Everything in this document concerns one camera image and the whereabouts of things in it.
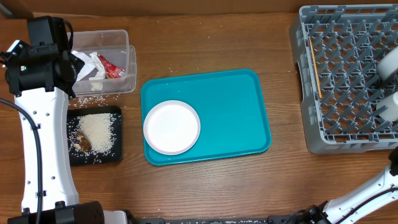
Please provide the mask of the white napkin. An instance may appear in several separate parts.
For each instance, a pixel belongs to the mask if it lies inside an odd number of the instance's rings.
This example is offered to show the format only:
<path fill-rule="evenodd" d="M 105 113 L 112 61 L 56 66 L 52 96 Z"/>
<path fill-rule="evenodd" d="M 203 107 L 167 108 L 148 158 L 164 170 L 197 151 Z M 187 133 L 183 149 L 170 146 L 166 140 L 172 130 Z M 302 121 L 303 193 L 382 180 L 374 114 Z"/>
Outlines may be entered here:
<path fill-rule="evenodd" d="M 77 75 L 73 90 L 78 95 L 92 94 L 103 90 L 105 79 L 104 65 L 99 59 L 97 52 L 87 55 L 84 52 L 72 50 L 72 54 L 81 59 L 85 64 Z"/>

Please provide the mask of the red snack wrapper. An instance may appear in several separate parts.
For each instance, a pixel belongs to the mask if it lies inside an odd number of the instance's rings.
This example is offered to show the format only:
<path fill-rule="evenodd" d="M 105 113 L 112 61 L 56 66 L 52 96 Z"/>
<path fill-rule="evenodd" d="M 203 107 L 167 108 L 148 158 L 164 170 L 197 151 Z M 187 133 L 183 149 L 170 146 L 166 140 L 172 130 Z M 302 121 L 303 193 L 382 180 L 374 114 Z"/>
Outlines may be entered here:
<path fill-rule="evenodd" d="M 105 69 L 105 74 L 108 79 L 124 78 L 126 76 L 123 69 L 114 65 L 102 55 L 98 55 L 98 58 Z"/>

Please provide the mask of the brown food scrap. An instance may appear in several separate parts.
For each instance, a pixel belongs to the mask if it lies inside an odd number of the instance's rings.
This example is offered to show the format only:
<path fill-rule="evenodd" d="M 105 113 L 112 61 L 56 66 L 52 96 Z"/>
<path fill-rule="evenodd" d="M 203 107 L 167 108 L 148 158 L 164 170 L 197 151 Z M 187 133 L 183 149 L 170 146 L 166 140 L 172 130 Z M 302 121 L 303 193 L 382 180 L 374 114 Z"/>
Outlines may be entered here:
<path fill-rule="evenodd" d="M 77 132 L 76 134 L 77 143 L 75 143 L 75 147 L 84 153 L 90 152 L 92 147 L 88 138 L 85 136 L 83 132 Z"/>

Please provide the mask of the large white plate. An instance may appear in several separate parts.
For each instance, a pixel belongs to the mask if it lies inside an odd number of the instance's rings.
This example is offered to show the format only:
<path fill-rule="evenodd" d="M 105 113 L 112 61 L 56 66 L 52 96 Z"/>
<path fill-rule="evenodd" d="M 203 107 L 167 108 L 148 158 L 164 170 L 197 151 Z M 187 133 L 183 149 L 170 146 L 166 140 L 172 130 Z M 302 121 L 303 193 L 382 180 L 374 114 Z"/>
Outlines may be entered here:
<path fill-rule="evenodd" d="M 156 152 L 174 156 L 188 151 L 197 142 L 201 122 L 187 103 L 167 100 L 155 105 L 143 124 L 144 138 Z"/>

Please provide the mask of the wooden chopstick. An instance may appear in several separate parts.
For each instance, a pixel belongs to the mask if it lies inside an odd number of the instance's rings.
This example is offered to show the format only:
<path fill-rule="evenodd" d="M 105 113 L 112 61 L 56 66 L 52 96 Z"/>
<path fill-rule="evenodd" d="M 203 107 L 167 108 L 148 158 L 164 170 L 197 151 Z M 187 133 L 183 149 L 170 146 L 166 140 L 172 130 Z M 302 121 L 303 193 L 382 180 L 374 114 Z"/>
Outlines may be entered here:
<path fill-rule="evenodd" d="M 311 52 L 311 57 L 312 57 L 312 63 L 313 63 L 313 70 L 314 70 L 314 75 L 315 75 L 315 81 L 317 84 L 317 90 L 318 90 L 318 97 L 319 99 L 322 98 L 322 90 L 320 87 L 320 80 L 319 80 L 319 76 L 318 76 L 318 70 L 317 70 L 317 62 L 315 60 L 315 54 L 314 54 L 314 49 L 313 49 L 313 44 L 312 44 L 312 40 L 309 37 L 308 38 L 308 42 L 309 42 L 309 46 L 310 46 L 310 52 Z"/>

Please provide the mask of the grey shallow bowl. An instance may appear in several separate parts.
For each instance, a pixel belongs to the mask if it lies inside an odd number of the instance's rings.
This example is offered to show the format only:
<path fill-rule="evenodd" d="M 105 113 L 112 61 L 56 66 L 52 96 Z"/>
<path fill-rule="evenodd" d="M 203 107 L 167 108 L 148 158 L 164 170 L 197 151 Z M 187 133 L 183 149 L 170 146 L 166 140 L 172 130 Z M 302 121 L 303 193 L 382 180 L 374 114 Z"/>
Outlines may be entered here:
<path fill-rule="evenodd" d="M 382 81 L 391 79 L 397 73 L 398 49 L 391 50 L 377 65 L 377 74 Z"/>

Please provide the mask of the white paper cup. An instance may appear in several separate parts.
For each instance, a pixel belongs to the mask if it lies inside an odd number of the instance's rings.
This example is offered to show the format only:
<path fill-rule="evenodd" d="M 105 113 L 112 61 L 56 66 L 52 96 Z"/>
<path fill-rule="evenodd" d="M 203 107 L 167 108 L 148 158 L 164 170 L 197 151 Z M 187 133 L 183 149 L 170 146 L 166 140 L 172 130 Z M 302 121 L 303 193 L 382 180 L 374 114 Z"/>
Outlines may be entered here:
<path fill-rule="evenodd" d="M 397 121 L 398 118 L 398 101 L 397 101 L 398 92 L 395 92 L 388 96 L 387 98 L 381 100 L 376 109 L 379 110 L 381 108 L 385 108 L 379 116 L 386 121 Z"/>

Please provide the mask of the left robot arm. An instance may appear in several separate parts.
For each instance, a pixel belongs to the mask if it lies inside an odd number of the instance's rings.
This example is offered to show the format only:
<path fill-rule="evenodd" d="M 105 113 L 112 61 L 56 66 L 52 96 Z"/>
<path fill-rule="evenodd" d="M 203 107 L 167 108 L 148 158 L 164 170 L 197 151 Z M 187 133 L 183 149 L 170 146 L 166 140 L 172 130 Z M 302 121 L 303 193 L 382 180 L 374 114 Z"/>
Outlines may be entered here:
<path fill-rule="evenodd" d="M 55 42 L 30 46 L 16 40 L 1 53 L 19 112 L 24 147 L 25 187 L 21 216 L 8 223 L 134 223 L 127 210 L 103 210 L 97 201 L 80 203 L 67 143 L 67 109 L 83 62 Z"/>

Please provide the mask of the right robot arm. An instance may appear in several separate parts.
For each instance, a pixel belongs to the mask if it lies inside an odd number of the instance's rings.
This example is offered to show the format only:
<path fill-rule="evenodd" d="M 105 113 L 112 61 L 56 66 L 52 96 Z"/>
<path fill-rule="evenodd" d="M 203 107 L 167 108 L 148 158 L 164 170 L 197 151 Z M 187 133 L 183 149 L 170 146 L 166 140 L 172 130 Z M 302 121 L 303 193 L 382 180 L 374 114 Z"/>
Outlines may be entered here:
<path fill-rule="evenodd" d="M 286 223 L 355 223 L 377 209 L 397 200 L 397 149 L 377 176 L 343 197 L 292 214 Z"/>

